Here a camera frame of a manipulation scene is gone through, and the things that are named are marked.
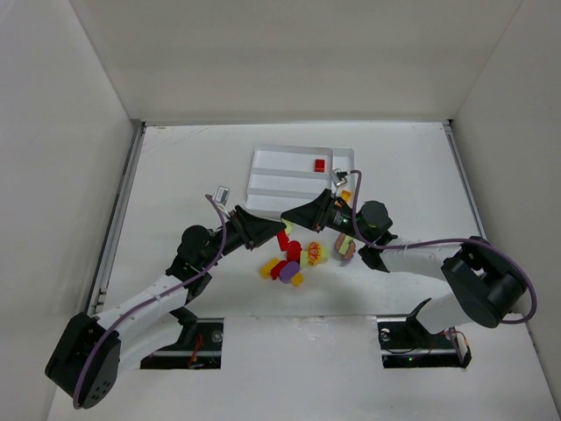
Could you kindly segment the yellow striped lego brick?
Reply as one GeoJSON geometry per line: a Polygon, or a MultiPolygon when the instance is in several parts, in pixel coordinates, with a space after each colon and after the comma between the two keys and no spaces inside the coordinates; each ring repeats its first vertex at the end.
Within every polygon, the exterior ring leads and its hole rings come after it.
{"type": "Polygon", "coordinates": [[[350,203],[352,201],[352,193],[348,190],[343,190],[340,196],[346,203],[350,203]]]}

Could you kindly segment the small red lego brick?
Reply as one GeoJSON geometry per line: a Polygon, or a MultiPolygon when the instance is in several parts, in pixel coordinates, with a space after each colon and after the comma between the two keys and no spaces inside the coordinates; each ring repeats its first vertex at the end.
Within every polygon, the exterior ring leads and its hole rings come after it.
{"type": "Polygon", "coordinates": [[[315,159],[314,162],[314,171],[316,173],[324,173],[326,168],[325,160],[323,159],[315,159]]]}

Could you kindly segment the light green lego piece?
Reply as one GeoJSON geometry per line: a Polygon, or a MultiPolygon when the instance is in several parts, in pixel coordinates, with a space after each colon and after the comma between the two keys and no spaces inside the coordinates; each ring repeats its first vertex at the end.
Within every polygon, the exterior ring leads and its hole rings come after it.
{"type": "Polygon", "coordinates": [[[289,236],[290,233],[293,231],[293,224],[285,220],[283,220],[283,223],[285,225],[285,233],[289,236]]]}

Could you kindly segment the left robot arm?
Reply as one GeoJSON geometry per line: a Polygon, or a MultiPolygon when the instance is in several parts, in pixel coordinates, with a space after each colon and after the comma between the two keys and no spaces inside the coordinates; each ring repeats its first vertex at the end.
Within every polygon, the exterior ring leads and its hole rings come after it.
{"type": "Polygon", "coordinates": [[[147,289],[95,316],[80,312],[68,321],[45,374],[71,396],[77,410],[103,400],[117,379],[124,348],[199,296],[211,279],[210,270],[223,257],[241,246],[261,246],[285,228],[241,207],[218,216],[216,230],[192,225],[184,231],[171,266],[147,289]]]}

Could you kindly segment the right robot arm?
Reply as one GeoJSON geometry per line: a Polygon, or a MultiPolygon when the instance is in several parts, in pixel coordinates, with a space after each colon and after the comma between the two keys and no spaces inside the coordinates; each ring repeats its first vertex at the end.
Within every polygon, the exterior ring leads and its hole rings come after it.
{"type": "Polygon", "coordinates": [[[325,189],[313,201],[281,216],[314,232],[330,228],[363,242],[358,253],[372,270],[446,283],[449,293],[423,301],[412,313],[428,332],[469,322],[495,328],[525,293],[536,293],[521,268],[483,239],[413,242],[393,235],[387,208],[377,201],[347,204],[325,189]]]}

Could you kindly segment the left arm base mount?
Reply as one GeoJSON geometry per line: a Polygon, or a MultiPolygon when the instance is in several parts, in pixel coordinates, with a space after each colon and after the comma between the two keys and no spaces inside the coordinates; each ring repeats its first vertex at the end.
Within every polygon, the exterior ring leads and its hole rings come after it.
{"type": "Polygon", "coordinates": [[[223,318],[199,318],[185,307],[171,315],[181,326],[177,338],[140,362],[144,370],[220,369],[224,341],[223,318]]]}

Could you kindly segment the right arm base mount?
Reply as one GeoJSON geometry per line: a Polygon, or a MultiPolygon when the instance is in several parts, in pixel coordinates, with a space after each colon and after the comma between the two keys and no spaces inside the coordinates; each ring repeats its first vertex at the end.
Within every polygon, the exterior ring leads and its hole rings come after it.
{"type": "Polygon", "coordinates": [[[430,301],[426,299],[409,314],[377,319],[378,341],[383,368],[465,369],[472,351],[465,334],[455,327],[429,333],[417,320],[418,313],[430,301]]]}

